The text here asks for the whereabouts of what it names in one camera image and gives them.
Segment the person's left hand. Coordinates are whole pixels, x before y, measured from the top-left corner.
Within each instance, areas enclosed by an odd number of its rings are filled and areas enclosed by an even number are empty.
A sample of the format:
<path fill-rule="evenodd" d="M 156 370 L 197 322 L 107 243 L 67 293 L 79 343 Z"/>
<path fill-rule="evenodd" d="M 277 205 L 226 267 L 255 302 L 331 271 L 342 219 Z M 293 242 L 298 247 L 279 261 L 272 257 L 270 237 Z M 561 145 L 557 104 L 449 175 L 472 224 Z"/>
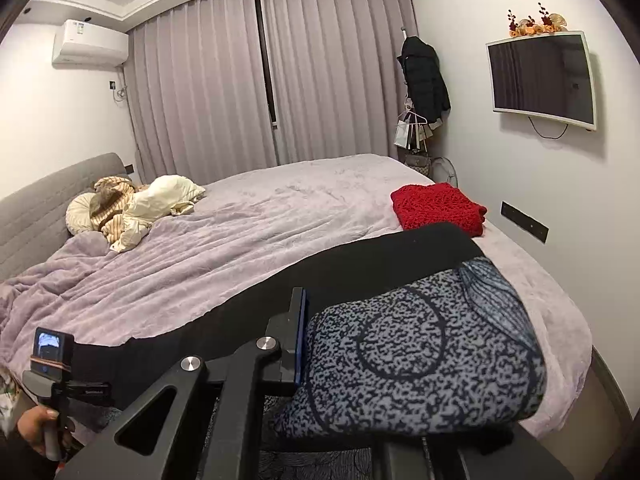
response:
<path fill-rule="evenodd" d="M 35 405 L 21 414 L 16 429 L 29 446 L 42 456 L 47 453 L 44 430 L 58 420 L 58 412 L 43 405 Z"/>

